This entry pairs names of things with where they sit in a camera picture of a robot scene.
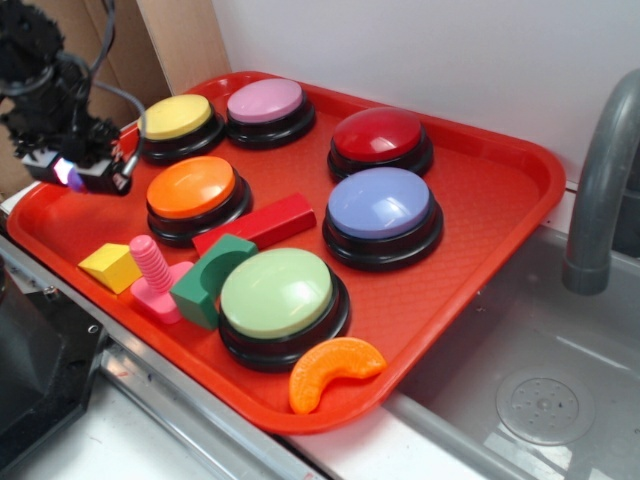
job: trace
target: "sink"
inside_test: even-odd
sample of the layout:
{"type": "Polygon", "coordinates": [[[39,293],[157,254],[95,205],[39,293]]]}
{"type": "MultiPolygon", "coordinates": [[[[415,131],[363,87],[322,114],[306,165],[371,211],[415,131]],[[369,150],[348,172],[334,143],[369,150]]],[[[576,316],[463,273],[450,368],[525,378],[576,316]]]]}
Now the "sink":
{"type": "Polygon", "coordinates": [[[565,246],[540,227],[398,392],[521,473],[489,478],[638,479],[640,262],[614,254],[608,289],[579,296],[565,246]]]}

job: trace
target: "orange slice toy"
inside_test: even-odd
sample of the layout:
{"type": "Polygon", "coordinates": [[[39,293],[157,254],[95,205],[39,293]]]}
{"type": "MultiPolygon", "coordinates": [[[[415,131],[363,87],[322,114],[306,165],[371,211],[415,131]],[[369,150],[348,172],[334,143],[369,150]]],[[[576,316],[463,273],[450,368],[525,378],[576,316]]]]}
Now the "orange slice toy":
{"type": "Polygon", "coordinates": [[[325,387],[335,378],[364,379],[387,367],[370,343],[354,337],[326,340],[298,360],[289,378],[289,404],[297,414],[315,410],[325,387]]]}

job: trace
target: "yellow button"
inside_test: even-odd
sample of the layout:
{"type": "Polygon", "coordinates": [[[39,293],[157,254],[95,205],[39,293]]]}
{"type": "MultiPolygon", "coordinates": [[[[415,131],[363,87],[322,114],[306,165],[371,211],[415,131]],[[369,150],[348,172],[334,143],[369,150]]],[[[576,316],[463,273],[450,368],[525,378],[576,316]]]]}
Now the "yellow button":
{"type": "Polygon", "coordinates": [[[177,95],[152,105],[145,114],[145,138],[171,140],[201,127],[211,116],[211,105],[202,95],[177,95]]]}

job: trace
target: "red rectangular block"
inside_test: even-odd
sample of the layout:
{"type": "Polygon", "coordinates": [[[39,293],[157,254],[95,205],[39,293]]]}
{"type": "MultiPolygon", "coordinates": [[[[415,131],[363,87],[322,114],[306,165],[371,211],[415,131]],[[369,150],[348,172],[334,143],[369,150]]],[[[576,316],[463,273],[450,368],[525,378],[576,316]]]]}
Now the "red rectangular block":
{"type": "Polygon", "coordinates": [[[202,257],[222,235],[229,233],[255,243],[262,250],[315,225],[316,216],[311,205],[302,194],[294,193],[194,237],[193,244],[202,257]]]}

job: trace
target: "sink drain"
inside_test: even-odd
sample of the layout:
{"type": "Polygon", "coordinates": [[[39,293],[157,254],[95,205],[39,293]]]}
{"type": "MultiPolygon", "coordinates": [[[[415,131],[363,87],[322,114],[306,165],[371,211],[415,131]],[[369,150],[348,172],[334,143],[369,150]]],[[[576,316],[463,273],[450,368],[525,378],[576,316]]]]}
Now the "sink drain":
{"type": "Polygon", "coordinates": [[[511,432],[537,445],[577,440],[595,418],[593,397],[584,384],[547,367],[530,367],[509,375],[498,389],[497,406],[511,432]]]}

